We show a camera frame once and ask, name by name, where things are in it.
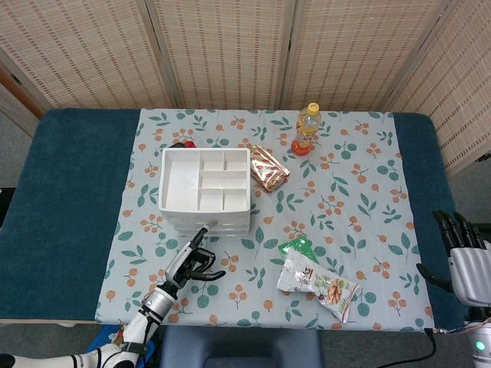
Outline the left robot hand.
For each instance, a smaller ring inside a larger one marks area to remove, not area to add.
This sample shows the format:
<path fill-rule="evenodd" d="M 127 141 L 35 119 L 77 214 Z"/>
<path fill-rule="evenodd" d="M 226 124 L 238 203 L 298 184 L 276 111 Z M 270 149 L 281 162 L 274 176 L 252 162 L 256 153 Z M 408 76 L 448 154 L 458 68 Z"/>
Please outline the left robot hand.
<path fill-rule="evenodd" d="M 205 224 L 167 266 L 165 285 L 171 290 L 183 289 L 189 280 L 216 281 L 226 275 L 225 271 L 209 273 L 216 261 L 216 255 L 200 246 L 214 225 L 216 222 Z"/>

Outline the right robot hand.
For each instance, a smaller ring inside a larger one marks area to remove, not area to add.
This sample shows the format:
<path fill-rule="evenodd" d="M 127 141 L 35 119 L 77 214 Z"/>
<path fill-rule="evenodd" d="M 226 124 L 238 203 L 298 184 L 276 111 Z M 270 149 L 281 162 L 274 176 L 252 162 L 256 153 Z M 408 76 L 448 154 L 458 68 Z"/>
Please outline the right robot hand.
<path fill-rule="evenodd" d="M 429 283 L 454 294 L 468 307 L 490 306 L 490 243 L 478 227 L 460 213 L 449 215 L 435 211 L 443 245 L 447 254 L 450 279 L 438 278 L 421 263 L 417 270 Z"/>

